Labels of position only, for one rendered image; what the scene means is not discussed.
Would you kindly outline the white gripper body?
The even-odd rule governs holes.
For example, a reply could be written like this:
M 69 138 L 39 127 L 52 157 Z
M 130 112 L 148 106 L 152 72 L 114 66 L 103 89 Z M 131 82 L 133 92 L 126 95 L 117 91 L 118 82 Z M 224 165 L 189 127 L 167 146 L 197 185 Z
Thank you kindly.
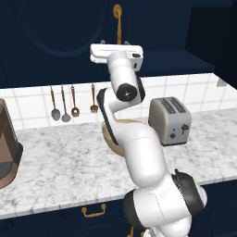
M 139 45 L 130 44 L 91 44 L 90 59 L 95 63 L 105 64 L 108 57 L 115 52 L 126 52 L 133 62 L 143 62 L 143 49 Z

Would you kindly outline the plain navy cabinet door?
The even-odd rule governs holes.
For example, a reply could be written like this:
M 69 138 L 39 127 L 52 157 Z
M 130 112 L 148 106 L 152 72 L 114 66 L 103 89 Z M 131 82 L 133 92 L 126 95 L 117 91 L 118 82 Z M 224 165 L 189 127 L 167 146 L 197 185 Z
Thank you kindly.
M 193 0 L 128 0 L 127 34 L 130 44 L 145 51 L 180 50 L 185 46 Z

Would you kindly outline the navy cabinet door oval panel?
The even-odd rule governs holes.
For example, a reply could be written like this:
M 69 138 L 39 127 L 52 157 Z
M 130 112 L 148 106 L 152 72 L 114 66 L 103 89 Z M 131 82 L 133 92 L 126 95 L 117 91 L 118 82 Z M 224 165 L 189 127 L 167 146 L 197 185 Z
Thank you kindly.
M 90 45 L 117 41 L 126 0 L 0 0 L 0 88 L 108 80 Z

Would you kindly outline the tan woven basket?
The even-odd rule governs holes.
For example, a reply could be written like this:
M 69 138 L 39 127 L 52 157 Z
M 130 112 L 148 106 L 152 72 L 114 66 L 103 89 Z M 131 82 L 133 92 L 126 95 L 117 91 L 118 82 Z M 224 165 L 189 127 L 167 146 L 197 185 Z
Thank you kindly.
M 118 122 L 119 123 L 125 123 L 125 124 L 133 123 L 133 122 L 142 123 L 141 121 L 136 121 L 136 120 L 132 120 L 132 119 L 118 119 Z M 124 157 L 124 150 L 123 150 L 123 148 L 121 146 L 119 146 L 119 145 L 116 145 L 112 141 L 112 138 L 111 138 L 111 136 L 110 136 L 110 134 L 108 132 L 108 129 L 106 127 L 106 123 L 105 122 L 102 123 L 102 133 L 103 133 L 104 139 L 105 139 L 106 144 L 108 145 L 108 147 L 114 153 L 116 153 L 117 155 Z

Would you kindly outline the navy lower cabinet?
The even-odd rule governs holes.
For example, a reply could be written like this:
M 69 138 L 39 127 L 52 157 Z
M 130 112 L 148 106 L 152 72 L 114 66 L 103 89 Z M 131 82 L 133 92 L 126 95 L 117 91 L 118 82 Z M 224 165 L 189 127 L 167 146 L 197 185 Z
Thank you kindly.
M 193 217 L 189 237 L 237 237 L 237 181 L 204 185 L 207 204 Z

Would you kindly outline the brown hanging fork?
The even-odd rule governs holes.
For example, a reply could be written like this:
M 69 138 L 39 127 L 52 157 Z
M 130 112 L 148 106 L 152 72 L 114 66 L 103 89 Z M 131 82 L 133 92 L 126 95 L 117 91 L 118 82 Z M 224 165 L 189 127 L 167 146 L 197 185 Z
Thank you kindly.
M 93 101 L 95 101 L 95 95 L 94 95 L 94 85 L 92 85 L 92 97 Z M 96 113 L 98 111 L 98 106 L 93 102 L 93 104 L 90 107 L 92 113 Z

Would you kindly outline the brown hanging slotted spoon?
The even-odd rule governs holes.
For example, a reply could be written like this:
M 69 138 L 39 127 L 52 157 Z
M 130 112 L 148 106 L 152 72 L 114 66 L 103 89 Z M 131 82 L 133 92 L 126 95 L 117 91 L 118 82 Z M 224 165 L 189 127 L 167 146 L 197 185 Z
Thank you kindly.
M 72 94 L 72 101 L 73 101 L 73 108 L 71 109 L 71 114 L 73 117 L 77 117 L 80 114 L 80 110 L 76 107 L 74 86 L 71 86 L 71 94 Z

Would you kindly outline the grey hanging ladle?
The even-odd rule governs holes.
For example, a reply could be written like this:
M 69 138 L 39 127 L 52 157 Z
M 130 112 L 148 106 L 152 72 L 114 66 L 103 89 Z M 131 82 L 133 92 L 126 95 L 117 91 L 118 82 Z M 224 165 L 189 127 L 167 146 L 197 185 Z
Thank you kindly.
M 67 108 L 66 108 L 66 100 L 65 100 L 64 89 L 61 89 L 61 95 L 62 95 L 62 101 L 63 101 L 63 107 L 64 107 L 64 115 L 62 116 L 61 120 L 63 122 L 69 122 L 70 121 L 70 115 L 68 114 Z

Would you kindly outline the grey hanging spoon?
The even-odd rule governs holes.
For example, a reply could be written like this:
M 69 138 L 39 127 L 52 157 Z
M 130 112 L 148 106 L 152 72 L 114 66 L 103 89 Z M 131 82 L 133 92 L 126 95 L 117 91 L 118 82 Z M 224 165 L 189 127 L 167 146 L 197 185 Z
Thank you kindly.
M 53 106 L 55 106 L 56 102 L 55 102 L 55 97 L 54 97 L 53 91 L 51 92 L 51 96 L 52 96 Z M 56 107 L 54 107 L 54 109 L 51 111 L 51 116 L 52 116 L 53 120 L 59 120 L 60 119 L 60 111 Z

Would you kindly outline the silver toaster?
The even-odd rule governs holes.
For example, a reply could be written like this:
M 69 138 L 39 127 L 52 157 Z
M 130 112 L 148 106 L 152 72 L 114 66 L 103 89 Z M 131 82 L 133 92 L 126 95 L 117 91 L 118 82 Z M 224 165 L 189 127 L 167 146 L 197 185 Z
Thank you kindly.
M 176 97 L 154 98 L 150 102 L 148 124 L 156 131 L 163 146 L 185 144 L 192 116 Z

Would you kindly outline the brown coffee machine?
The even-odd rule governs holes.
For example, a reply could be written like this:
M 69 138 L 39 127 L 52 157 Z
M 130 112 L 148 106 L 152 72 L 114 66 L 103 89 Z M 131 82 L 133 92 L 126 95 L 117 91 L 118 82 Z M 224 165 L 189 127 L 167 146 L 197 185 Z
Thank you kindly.
M 0 189 L 16 178 L 22 152 L 23 146 L 18 141 L 6 101 L 0 98 Z

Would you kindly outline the navy drawer front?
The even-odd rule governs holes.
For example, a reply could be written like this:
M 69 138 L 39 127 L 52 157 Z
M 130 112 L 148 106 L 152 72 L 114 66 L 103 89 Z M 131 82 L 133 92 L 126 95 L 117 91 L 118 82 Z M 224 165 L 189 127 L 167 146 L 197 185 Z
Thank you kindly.
M 121 200 L 0 220 L 0 237 L 127 237 Z

